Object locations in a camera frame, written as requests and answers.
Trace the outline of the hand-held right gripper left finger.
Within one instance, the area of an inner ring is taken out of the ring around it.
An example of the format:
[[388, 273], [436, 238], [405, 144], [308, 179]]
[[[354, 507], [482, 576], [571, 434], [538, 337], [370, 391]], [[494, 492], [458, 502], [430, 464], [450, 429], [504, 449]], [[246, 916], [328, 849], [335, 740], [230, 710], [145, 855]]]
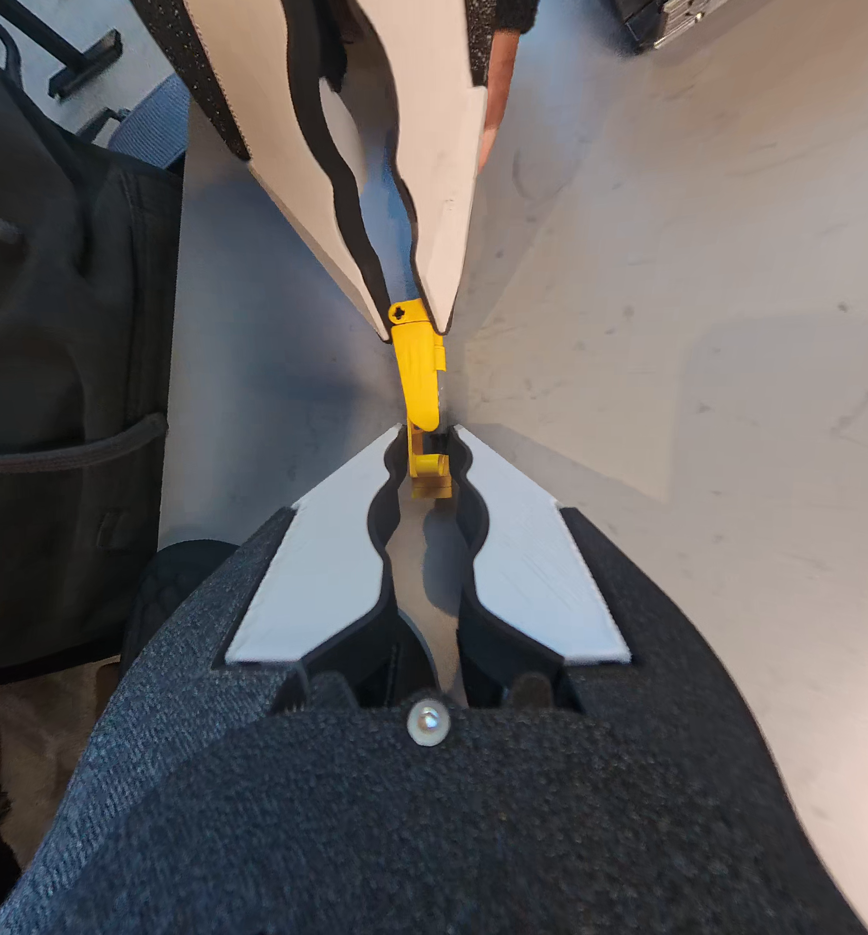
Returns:
[[404, 630], [423, 671], [435, 667], [401, 616], [387, 544], [401, 515], [406, 428], [392, 427], [300, 497], [264, 577], [225, 648], [227, 665], [313, 665], [364, 627]]

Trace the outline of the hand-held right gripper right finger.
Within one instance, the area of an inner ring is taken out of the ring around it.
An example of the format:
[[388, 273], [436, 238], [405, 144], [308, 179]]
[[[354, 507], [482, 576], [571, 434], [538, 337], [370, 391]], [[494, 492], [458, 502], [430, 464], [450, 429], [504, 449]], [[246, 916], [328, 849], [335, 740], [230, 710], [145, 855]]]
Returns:
[[566, 665], [628, 664], [558, 501], [465, 427], [451, 441], [475, 605]]

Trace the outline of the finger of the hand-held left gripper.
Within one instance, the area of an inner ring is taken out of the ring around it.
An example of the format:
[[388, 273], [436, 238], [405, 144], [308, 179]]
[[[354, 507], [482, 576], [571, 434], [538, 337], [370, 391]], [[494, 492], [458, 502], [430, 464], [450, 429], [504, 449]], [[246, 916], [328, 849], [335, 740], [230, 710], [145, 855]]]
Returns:
[[361, 148], [323, 67], [325, 18], [314, 2], [186, 2], [245, 143], [249, 168], [335, 284], [383, 341], [389, 292], [365, 228], [360, 186], [331, 131]]
[[363, 197], [393, 300], [424, 301], [450, 332], [463, 276], [486, 109], [461, 1], [350, 2], [381, 79], [381, 179]]

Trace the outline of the yellow beam assembly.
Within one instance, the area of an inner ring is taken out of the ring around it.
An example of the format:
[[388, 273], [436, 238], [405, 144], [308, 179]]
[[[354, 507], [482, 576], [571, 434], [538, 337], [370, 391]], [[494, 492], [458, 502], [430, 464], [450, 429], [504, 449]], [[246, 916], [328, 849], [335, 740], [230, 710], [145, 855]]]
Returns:
[[407, 468], [415, 500], [450, 499], [452, 479], [446, 430], [426, 432], [407, 423]]

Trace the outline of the small yellow connector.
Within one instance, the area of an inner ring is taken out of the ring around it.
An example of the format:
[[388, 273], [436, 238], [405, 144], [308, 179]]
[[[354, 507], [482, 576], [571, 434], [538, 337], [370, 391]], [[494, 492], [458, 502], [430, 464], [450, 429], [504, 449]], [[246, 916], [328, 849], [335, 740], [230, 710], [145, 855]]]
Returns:
[[388, 323], [393, 343], [422, 338], [440, 340], [425, 301], [420, 298], [393, 303], [388, 310]]

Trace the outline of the yellow wedge panel piece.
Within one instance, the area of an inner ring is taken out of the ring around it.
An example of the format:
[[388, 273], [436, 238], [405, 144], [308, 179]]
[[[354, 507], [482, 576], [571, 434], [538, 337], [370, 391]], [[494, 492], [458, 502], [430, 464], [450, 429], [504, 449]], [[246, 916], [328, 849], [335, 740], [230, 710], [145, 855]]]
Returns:
[[392, 329], [398, 374], [408, 421], [426, 433], [440, 426], [439, 374], [446, 370], [442, 336], [428, 322], [407, 322]]

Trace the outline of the yellow tracked toy robot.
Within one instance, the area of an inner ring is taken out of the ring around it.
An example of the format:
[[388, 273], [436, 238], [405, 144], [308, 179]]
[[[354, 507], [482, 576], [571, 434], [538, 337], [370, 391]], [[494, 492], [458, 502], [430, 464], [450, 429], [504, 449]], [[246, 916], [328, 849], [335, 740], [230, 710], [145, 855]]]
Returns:
[[727, 1], [610, 1], [612, 11], [637, 53], [661, 48]]

